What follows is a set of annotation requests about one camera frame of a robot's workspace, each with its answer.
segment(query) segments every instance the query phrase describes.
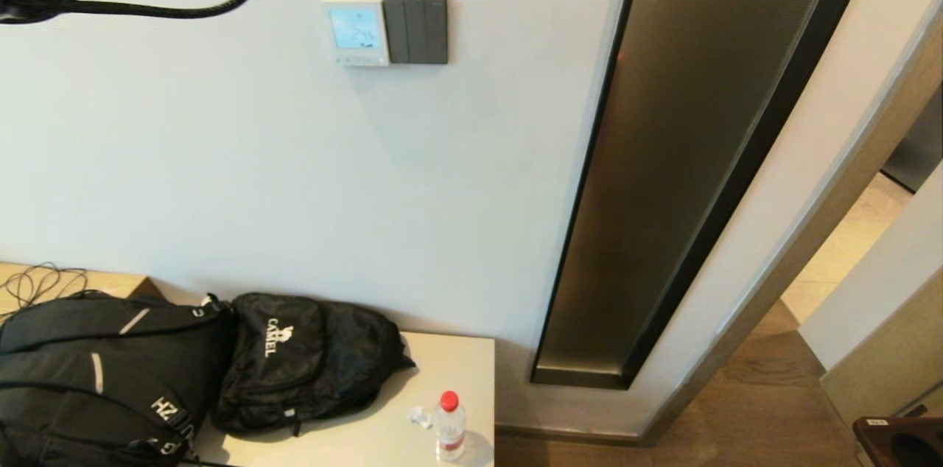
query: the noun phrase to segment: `black backpack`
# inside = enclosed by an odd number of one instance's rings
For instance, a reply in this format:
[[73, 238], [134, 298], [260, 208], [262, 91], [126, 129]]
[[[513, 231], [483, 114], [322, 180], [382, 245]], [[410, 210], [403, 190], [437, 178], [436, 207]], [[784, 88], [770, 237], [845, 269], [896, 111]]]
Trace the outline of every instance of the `black backpack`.
[[239, 339], [213, 423], [234, 435], [362, 410], [414, 367], [396, 323], [350, 303], [250, 293], [233, 300]]
[[0, 327], [0, 465], [175, 466], [216, 401], [235, 340], [226, 303], [88, 290]]

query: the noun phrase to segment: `plastic bottle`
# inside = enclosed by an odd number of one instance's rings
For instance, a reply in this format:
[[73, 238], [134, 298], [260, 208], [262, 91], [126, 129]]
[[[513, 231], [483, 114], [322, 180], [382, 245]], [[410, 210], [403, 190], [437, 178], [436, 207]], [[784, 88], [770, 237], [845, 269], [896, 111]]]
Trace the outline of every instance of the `plastic bottle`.
[[455, 392], [445, 392], [438, 399], [433, 416], [435, 456], [439, 460], [457, 460], [465, 452], [465, 409]]

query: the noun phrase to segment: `camel logo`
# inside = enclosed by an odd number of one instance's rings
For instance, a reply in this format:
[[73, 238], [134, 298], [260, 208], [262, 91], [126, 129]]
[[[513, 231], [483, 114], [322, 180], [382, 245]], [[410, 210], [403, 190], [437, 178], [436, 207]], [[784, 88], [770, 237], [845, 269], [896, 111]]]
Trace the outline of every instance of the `camel logo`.
[[287, 342], [292, 339], [292, 331], [294, 330], [293, 326], [285, 327], [285, 329], [278, 328], [278, 319], [270, 318], [269, 325], [265, 327], [265, 357], [268, 359], [270, 355], [273, 355], [277, 350], [277, 344], [282, 342]]

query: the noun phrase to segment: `white table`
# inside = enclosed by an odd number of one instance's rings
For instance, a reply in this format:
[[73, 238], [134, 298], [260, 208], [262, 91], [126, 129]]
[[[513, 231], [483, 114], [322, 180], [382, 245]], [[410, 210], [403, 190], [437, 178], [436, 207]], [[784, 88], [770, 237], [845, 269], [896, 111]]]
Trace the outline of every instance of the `white table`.
[[250, 440], [225, 436], [206, 424], [196, 440], [202, 460], [238, 467], [422, 467], [435, 459], [435, 431], [407, 420], [414, 406], [435, 409], [455, 390], [468, 413], [467, 450], [456, 463], [494, 465], [494, 340], [403, 333], [417, 369], [395, 373], [380, 397], [354, 415]]

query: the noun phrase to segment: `red bottle cap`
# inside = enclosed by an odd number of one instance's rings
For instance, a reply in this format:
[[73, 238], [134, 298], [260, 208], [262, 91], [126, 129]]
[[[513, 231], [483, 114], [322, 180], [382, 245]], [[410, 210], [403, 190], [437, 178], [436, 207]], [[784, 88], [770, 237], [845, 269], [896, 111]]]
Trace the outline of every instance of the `red bottle cap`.
[[442, 397], [438, 399], [438, 403], [441, 404], [442, 410], [452, 412], [458, 408], [458, 394], [448, 390], [448, 392], [442, 393]]

